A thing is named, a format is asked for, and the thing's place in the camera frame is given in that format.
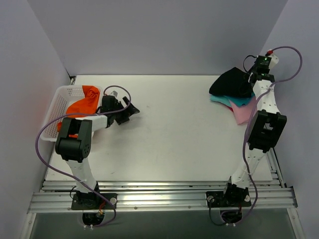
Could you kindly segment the orange t shirt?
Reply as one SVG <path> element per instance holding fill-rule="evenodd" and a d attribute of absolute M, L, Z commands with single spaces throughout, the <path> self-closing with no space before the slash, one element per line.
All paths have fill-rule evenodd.
<path fill-rule="evenodd" d="M 73 103 L 65 112 L 66 115 L 70 114 L 70 118 L 84 117 L 75 113 L 92 115 L 100 105 L 100 90 L 95 86 L 82 85 L 78 89 L 68 89 L 67 93 L 73 97 Z"/>

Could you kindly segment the black t shirt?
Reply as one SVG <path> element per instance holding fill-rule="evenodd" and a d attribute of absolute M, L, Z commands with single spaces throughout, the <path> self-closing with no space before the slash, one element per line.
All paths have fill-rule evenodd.
<path fill-rule="evenodd" d="M 252 96 L 251 84 L 244 79 L 242 70 L 237 67 L 221 74 L 211 85 L 209 93 L 214 96 L 248 98 Z"/>

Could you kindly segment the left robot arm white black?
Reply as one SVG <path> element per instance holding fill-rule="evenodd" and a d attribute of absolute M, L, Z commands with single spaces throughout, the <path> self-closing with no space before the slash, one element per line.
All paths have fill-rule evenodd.
<path fill-rule="evenodd" d="M 109 128 L 113 122 L 126 123 L 140 110 L 123 97 L 126 106 L 113 95 L 102 97 L 102 104 L 95 110 L 98 116 L 69 116 L 62 120 L 55 151 L 71 169 L 76 182 L 76 195 L 89 209 L 100 205 L 99 186 L 93 177 L 88 156 L 91 151 L 92 133 Z"/>

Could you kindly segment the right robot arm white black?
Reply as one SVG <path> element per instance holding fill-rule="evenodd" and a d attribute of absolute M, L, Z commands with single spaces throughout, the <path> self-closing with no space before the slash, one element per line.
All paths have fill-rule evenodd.
<path fill-rule="evenodd" d="M 243 162 L 221 193 L 221 199 L 226 205 L 250 200 L 250 177 L 266 153 L 276 146 L 287 123 L 287 117 L 282 115 L 277 107 L 274 94 L 275 78 L 269 73 L 278 61 L 278 57 L 270 50 L 265 56 L 258 56 L 249 70 L 248 82 L 256 97 L 256 103 L 245 131 Z"/>

